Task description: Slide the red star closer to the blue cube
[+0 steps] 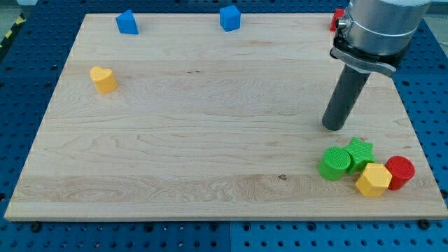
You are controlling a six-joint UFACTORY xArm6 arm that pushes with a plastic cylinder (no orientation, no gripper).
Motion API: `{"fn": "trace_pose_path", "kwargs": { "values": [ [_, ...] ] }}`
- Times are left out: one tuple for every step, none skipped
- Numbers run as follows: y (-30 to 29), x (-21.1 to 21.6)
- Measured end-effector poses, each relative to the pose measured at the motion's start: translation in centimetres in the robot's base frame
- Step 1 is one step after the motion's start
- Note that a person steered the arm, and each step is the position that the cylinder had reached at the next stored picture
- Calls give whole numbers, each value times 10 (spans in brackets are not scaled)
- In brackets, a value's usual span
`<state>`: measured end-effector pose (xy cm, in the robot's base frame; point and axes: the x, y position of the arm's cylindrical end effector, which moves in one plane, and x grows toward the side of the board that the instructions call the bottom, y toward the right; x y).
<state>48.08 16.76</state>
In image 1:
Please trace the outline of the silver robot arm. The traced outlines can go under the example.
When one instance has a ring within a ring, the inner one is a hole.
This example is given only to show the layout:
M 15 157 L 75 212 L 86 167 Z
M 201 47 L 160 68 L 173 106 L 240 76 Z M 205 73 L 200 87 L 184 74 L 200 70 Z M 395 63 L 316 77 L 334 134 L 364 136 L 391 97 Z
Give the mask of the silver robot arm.
M 392 77 L 431 0 L 350 0 L 330 56 L 362 74 Z

